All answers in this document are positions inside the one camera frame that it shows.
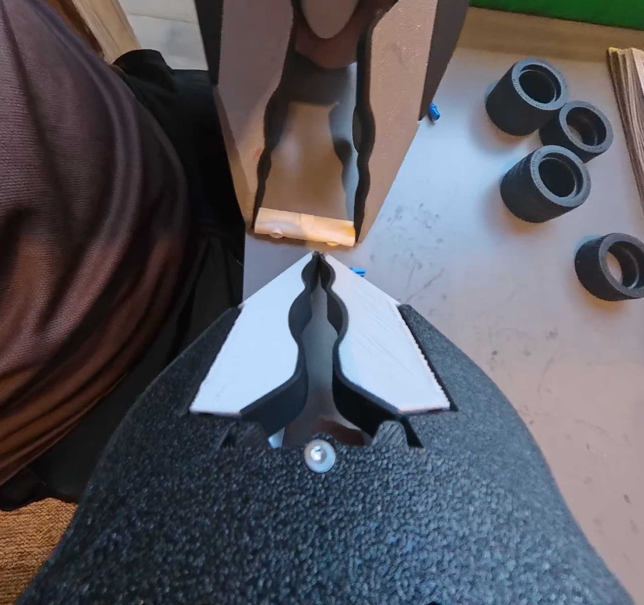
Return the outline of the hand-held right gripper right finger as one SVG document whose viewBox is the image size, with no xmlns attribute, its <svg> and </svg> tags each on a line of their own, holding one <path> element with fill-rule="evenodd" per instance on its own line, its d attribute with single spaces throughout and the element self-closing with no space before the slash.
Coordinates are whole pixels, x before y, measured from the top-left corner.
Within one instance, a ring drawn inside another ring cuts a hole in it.
<svg viewBox="0 0 644 605">
<path fill-rule="evenodd" d="M 332 347 L 332 395 L 339 414 L 374 437 L 412 416 L 450 411 L 439 376 L 407 325 L 400 304 L 330 255 L 319 258 Z"/>
</svg>

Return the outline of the white toy beam brick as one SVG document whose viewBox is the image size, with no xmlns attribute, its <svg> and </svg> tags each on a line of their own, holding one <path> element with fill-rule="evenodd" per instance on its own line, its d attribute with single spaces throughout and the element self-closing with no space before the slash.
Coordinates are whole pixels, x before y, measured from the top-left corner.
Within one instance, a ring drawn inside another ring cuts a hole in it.
<svg viewBox="0 0 644 605">
<path fill-rule="evenodd" d="M 356 244 L 356 231 L 351 221 L 273 208 L 260 207 L 253 230 L 275 239 L 316 242 L 330 247 Z"/>
</svg>

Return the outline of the person's left hand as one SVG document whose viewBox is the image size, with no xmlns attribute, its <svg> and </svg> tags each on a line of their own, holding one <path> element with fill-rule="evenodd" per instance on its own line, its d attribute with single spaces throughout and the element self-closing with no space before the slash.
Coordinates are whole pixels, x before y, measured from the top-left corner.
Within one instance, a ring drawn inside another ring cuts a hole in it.
<svg viewBox="0 0 644 605">
<path fill-rule="evenodd" d="M 331 38 L 320 38 L 306 22 L 302 11 L 294 12 L 292 46 L 294 52 L 316 66 L 335 70 L 356 62 L 358 43 L 380 12 L 388 11 L 396 0 L 359 0 L 342 29 Z"/>
</svg>

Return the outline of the grey desk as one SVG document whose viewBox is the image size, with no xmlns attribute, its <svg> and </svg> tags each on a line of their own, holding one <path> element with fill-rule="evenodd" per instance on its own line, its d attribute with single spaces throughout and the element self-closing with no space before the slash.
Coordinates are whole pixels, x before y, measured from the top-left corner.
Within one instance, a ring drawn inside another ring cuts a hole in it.
<svg viewBox="0 0 644 605">
<path fill-rule="evenodd" d="M 610 80 L 609 47 L 643 31 L 471 8 L 434 97 L 366 238 L 334 256 L 410 304 L 472 359 L 528 425 L 586 537 L 643 603 L 643 301 L 590 295 L 585 240 L 643 239 L 643 211 Z M 589 163 L 592 191 L 543 224 L 508 212 L 498 185 L 536 149 L 488 119 L 484 97 L 519 59 L 559 69 L 574 100 L 614 129 Z"/>
</svg>

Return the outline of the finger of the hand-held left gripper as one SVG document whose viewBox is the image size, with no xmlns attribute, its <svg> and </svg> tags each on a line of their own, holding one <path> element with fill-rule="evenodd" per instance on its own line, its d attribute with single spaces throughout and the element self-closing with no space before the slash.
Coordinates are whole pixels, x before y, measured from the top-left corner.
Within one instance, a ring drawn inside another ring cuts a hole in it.
<svg viewBox="0 0 644 605">
<path fill-rule="evenodd" d="M 437 0 L 398 0 L 377 13 L 358 55 L 356 242 L 365 240 L 419 126 Z"/>
<path fill-rule="evenodd" d="M 223 0 L 215 103 L 247 227 L 254 221 L 266 110 L 281 80 L 292 22 L 290 0 Z"/>
</svg>

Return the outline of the narrow black rubber tyre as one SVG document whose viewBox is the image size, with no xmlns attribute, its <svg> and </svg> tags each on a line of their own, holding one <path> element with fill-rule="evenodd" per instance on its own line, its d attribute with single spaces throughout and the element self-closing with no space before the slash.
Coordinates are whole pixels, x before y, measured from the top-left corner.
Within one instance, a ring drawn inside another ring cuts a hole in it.
<svg viewBox="0 0 644 605">
<path fill-rule="evenodd" d="M 539 130 L 539 135 L 543 145 L 564 147 L 584 164 L 605 153 L 614 140 L 610 120 L 586 101 L 568 102 Z"/>
</svg>

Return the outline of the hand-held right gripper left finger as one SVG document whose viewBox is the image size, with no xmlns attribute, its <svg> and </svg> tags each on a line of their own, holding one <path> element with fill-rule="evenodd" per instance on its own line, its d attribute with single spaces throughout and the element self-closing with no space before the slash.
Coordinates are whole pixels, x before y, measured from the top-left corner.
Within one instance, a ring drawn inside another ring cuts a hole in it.
<svg viewBox="0 0 644 605">
<path fill-rule="evenodd" d="M 318 273 L 319 255 L 311 253 L 242 303 L 192 414 L 255 422 L 277 433 L 302 412 L 309 387 L 303 332 Z"/>
</svg>

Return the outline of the person's brown shirt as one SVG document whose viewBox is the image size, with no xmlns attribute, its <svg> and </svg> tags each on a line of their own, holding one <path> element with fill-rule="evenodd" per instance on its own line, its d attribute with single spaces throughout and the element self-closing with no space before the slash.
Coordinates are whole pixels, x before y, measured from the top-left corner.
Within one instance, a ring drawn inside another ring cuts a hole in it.
<svg viewBox="0 0 644 605">
<path fill-rule="evenodd" d="M 1 484 L 157 338 L 195 256 L 164 129 L 44 0 L 1 0 Z"/>
</svg>

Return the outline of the open white instruction booklet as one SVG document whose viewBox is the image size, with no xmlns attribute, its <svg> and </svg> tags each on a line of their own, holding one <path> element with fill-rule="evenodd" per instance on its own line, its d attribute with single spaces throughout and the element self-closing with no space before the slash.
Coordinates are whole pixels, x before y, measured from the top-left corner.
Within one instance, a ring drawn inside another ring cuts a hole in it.
<svg viewBox="0 0 644 605">
<path fill-rule="evenodd" d="M 607 64 L 643 207 L 643 51 L 609 47 Z"/>
</svg>

